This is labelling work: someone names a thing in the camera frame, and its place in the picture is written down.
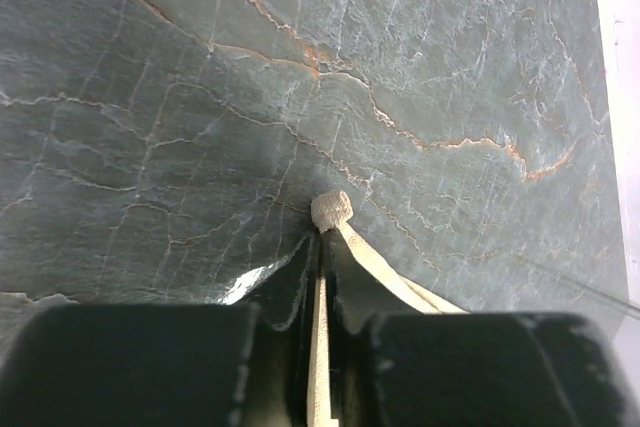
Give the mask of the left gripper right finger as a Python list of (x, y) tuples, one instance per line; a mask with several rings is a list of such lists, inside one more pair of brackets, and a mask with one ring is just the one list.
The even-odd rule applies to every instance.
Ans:
[(337, 230), (324, 233), (322, 241), (330, 280), (330, 301), (349, 334), (359, 333), (377, 314), (419, 314), (356, 261)]

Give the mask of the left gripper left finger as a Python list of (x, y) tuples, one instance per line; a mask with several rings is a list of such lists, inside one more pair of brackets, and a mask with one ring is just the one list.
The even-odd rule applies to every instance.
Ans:
[(255, 304), (271, 328), (288, 330), (305, 304), (309, 276), (317, 267), (318, 247), (317, 234), (305, 237), (283, 260), (238, 277), (219, 303)]

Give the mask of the beige cloth napkin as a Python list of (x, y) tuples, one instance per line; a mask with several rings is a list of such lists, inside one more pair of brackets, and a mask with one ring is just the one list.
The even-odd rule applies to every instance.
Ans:
[[(311, 218), (323, 234), (337, 230), (356, 262), (374, 279), (411, 308), (426, 314), (462, 313), (464, 310), (395, 271), (353, 227), (350, 197), (342, 190), (322, 193), (311, 202)], [(307, 380), (306, 422), (309, 426), (338, 426), (331, 413), (329, 314), (327, 275), (320, 272), (314, 287), (310, 360)]]

